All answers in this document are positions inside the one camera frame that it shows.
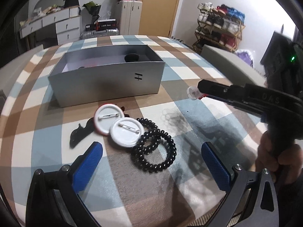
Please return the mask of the right hand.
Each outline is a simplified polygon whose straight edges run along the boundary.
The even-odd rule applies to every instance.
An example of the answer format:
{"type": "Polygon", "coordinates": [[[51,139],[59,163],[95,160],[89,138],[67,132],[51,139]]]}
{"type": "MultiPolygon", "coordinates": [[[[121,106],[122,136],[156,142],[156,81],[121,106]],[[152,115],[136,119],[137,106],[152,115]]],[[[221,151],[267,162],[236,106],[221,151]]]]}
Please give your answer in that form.
{"type": "Polygon", "coordinates": [[[294,183],[302,172],[302,149],[299,145],[293,144],[290,148],[283,151],[278,158],[272,156],[273,145],[270,140],[268,131],[262,134],[260,144],[257,150],[257,158],[255,161],[256,171],[260,172],[263,168],[267,168],[274,173],[279,166],[289,167],[285,184],[294,183]]]}

